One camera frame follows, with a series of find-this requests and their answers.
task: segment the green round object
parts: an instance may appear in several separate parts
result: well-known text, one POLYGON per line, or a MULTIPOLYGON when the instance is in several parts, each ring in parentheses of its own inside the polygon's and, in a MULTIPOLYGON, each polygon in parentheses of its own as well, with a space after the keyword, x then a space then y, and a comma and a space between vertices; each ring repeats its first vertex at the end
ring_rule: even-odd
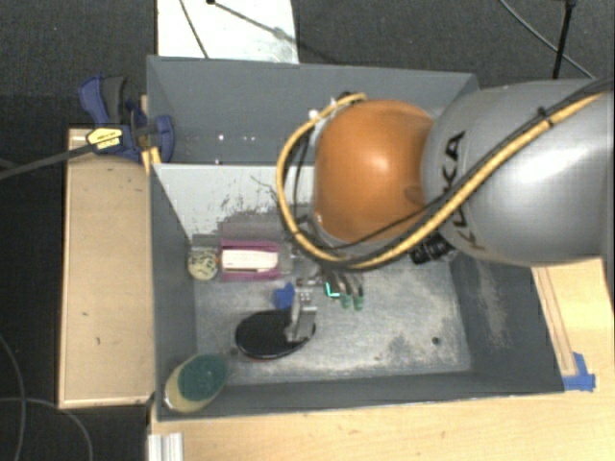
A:
POLYGON ((178 377, 181 395, 203 401, 219 393, 227 381, 227 366, 217 355, 198 355, 185 364, 178 377))

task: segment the blue object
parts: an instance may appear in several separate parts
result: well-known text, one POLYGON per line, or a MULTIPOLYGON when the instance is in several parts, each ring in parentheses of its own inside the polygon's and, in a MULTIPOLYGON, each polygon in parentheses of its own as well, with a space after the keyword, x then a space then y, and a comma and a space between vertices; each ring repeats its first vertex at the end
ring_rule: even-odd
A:
POLYGON ((137 102, 127 101, 124 108, 131 114, 132 125, 120 125, 119 110, 122 106, 121 89, 124 79, 113 77, 103 79, 95 75, 84 81, 79 87, 79 101, 82 108, 92 117, 97 128, 113 125, 122 131, 119 145, 94 150, 96 154, 112 154, 127 158, 133 162, 141 162, 141 148, 137 138, 143 134, 155 134, 158 137, 160 159, 168 162, 173 156, 175 147, 175 132, 170 116, 158 116, 155 125, 148 125, 148 119, 137 102))
POLYGON ((278 288, 273 291, 273 305, 276 309, 288 309, 292 306, 294 297, 295 287, 289 282, 283 288, 278 288))
POLYGON ((585 359, 581 353, 573 352, 573 357, 577 363, 578 373, 576 376, 565 376, 562 378, 564 389, 566 391, 593 392, 596 388, 596 375, 588 374, 585 359))

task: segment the wooden table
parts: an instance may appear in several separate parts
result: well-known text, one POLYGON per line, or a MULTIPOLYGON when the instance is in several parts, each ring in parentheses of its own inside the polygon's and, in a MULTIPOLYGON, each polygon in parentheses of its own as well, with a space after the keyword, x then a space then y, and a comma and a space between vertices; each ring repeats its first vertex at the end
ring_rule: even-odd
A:
MULTIPOLYGON (((143 169, 120 158, 88 156, 68 167, 62 407, 144 402, 154 389, 146 187, 143 169)), ((613 313, 602 265, 534 274, 561 367, 574 367, 571 348, 583 353, 597 376, 594 393, 164 424, 152 418, 151 432, 182 432, 188 461, 615 459, 613 313)))

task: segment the kuka logo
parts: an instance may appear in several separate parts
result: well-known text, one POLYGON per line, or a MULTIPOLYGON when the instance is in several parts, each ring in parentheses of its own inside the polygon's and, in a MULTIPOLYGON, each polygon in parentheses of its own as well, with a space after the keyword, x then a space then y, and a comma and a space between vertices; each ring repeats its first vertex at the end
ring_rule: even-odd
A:
MULTIPOLYGON (((443 189, 444 193, 449 192, 453 188, 453 184, 457 178, 457 163, 459 160, 459 143, 461 139, 465 136, 466 132, 463 131, 461 133, 456 134, 449 138, 449 141, 446 144, 445 154, 446 157, 454 162, 453 170, 447 169, 446 165, 442 166, 442 177, 445 181, 445 186, 443 189)), ((463 212, 463 206, 460 206, 455 213, 453 214, 453 226, 456 228, 457 234, 462 239, 465 239, 472 249, 477 251, 484 251, 484 248, 477 243, 477 237, 472 232, 472 230, 468 227, 468 221, 465 217, 465 213, 463 212)))

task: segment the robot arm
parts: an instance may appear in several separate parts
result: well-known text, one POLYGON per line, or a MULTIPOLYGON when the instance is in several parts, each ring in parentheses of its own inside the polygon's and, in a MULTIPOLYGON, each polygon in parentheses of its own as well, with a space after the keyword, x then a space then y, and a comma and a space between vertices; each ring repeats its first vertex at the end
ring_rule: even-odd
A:
MULTIPOLYGON (((603 255, 612 275, 612 244, 605 242, 605 236, 612 241, 605 233, 612 231, 612 189, 605 181, 609 179, 607 164, 613 155, 612 88, 612 79, 589 84, 549 81, 505 86, 459 98, 437 118, 421 152, 423 195, 430 202, 403 219, 390 215, 390 220, 381 221, 388 224, 380 230, 353 240, 328 234, 331 237, 326 246, 317 244, 298 227, 283 194, 284 170, 292 159, 291 152, 309 138, 313 127, 306 124, 290 137, 279 158, 281 214, 299 246, 321 264, 336 269, 378 268, 405 255, 438 230, 448 243, 476 258, 529 266, 603 255), (611 196, 610 202, 605 199, 605 190, 611 196), (403 222, 409 219, 413 223, 408 228, 403 222), (384 230, 389 231, 388 239, 378 241, 376 235, 384 230), (343 253, 328 251, 331 246, 343 253)), ((348 113, 343 111, 339 116, 351 114, 355 107, 347 105, 362 100, 346 98, 343 106, 348 113)), ((329 115, 331 109, 317 119, 329 115)), ((320 166, 331 167, 332 159, 336 159, 319 150, 319 146, 334 145, 323 138, 331 131, 340 135, 332 127, 336 120, 337 117, 325 127, 317 145, 314 176, 315 185, 321 185, 318 189, 329 185, 319 181, 319 170, 321 174, 326 172, 320 166), (319 157, 328 162, 319 162, 319 157)), ((406 133, 416 134, 411 128, 406 133)), ((359 149, 360 144, 346 147, 342 154, 359 149)), ((416 158, 416 152, 408 152, 407 157, 416 158)), ((401 171, 397 169, 378 171, 387 161, 399 162, 399 156, 384 156, 377 162, 372 159, 375 165, 367 162, 357 168, 367 169, 374 176, 387 176, 389 171, 398 176, 401 171)), ((378 192, 369 194, 369 190, 362 189, 365 183, 353 185, 353 173, 349 169, 344 172, 357 206, 379 203, 380 198, 373 198, 380 196, 378 192)), ((340 189, 339 179, 335 181, 335 188, 340 189)), ((390 183, 384 189, 395 190, 411 181, 390 183)), ((414 191, 412 201, 416 202, 414 191)), ((315 219, 322 222, 318 213, 315 219)), ((326 226, 320 229, 327 232, 326 226)))

